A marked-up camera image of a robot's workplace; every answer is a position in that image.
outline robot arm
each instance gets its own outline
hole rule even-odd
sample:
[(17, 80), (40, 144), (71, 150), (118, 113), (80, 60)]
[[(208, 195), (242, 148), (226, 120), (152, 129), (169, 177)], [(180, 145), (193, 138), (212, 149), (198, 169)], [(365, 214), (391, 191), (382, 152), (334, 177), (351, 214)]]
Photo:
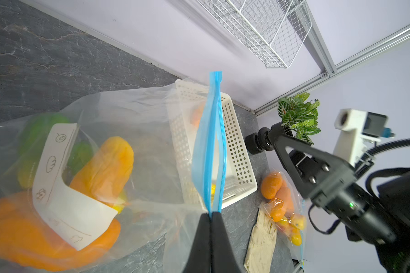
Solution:
[[(245, 142), (252, 154), (275, 150), (301, 196), (311, 199), (313, 206), (334, 213), (346, 225), (350, 241), (364, 240), (375, 245), (380, 263), (388, 272), (410, 272), (410, 168), (371, 174), (369, 187), (374, 177), (401, 175), (378, 186), (380, 197), (355, 183), (373, 165), (365, 165), (371, 156), (410, 146), (410, 140), (402, 140), (367, 150), (364, 142), (377, 143), (380, 137), (394, 136), (389, 128), (384, 128), (386, 121), (387, 116), (380, 114), (341, 110), (334, 123), (341, 133), (333, 154), (292, 137), (280, 124), (261, 128), (258, 134), (247, 136)], [(364, 172), (356, 169), (364, 166)]]

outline perforated basket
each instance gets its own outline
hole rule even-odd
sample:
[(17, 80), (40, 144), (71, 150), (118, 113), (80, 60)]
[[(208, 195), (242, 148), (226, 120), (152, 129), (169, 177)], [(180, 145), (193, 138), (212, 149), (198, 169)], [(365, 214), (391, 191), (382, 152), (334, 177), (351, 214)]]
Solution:
[[(200, 94), (206, 93), (208, 93), (207, 86), (177, 80), (175, 96), (180, 101), (180, 105), (177, 109), (174, 107), (168, 109), (169, 119), (171, 120), (170, 130), (184, 201), (187, 204), (201, 204), (203, 207), (205, 207), (203, 200), (191, 181), (191, 160), (197, 129), (191, 124), (190, 117), (191, 102), (197, 102), (199, 105), (200, 102), (206, 100), (206, 97)], [(222, 93), (221, 99), (228, 152), (222, 203), (222, 208), (224, 208), (255, 192), (257, 190), (257, 181), (241, 135), (232, 100), (225, 93)], [(217, 179), (218, 162), (218, 147), (216, 145), (213, 183)]]

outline white wire basket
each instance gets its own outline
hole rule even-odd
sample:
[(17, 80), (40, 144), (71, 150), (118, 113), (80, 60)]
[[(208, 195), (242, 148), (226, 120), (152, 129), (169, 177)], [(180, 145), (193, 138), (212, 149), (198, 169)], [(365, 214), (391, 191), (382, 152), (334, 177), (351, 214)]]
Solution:
[(267, 68), (288, 68), (311, 19), (305, 0), (197, 0)]
[[(191, 103), (204, 102), (208, 93), (208, 86), (188, 82), (186, 80), (176, 80), (176, 100), (181, 103), (179, 108), (169, 108), (170, 131), (174, 151), (176, 155), (176, 166), (178, 169), (182, 194), (186, 204), (202, 205), (205, 209), (202, 198), (191, 181), (191, 160), (193, 147), (196, 140), (197, 128), (190, 122)], [(254, 170), (247, 154), (243, 136), (234, 110), (231, 97), (221, 93), (223, 119), (225, 121), (226, 133), (226, 179), (223, 188), (222, 208), (243, 199), (257, 190), (257, 180)], [(213, 160), (212, 180), (215, 184), (217, 180), (217, 170), (219, 165), (219, 148), (216, 145)]]

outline hand-drawn doodle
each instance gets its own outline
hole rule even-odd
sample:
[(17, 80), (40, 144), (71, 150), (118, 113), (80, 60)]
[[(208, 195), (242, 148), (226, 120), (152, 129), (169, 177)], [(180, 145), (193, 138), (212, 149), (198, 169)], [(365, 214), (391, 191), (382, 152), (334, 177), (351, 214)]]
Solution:
[(41, 201), (45, 196), (45, 189), (40, 189), (35, 196), (39, 201)]
[(77, 243), (77, 242), (80, 242), (82, 240), (83, 240), (83, 238), (80, 237), (80, 236), (77, 236), (77, 235), (74, 235), (73, 237), (70, 238), (70, 241), (72, 241), (73, 243)]
[(47, 160), (47, 164), (45, 165), (45, 171), (51, 172), (51, 170), (53, 170), (55, 165), (56, 165), (56, 157), (50, 156), (49, 159)]
[(67, 136), (65, 134), (58, 134), (58, 133), (56, 134), (58, 135), (55, 139), (56, 142), (63, 142), (64, 140), (67, 139)]

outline gray marble countertop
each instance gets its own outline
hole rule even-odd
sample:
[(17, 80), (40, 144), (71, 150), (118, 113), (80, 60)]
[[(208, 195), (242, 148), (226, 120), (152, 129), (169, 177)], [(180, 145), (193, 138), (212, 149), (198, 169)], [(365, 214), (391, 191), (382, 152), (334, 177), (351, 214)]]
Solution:
[[(59, 111), (78, 98), (107, 90), (164, 86), (177, 78), (17, 0), (0, 0), (0, 122)], [(256, 117), (235, 107), (243, 136), (258, 131)], [(257, 182), (268, 173), (264, 153), (250, 156)], [(222, 210), (242, 272), (262, 202), (259, 192)], [(87, 273), (162, 272), (165, 237)], [(271, 272), (293, 271), (278, 238)]]

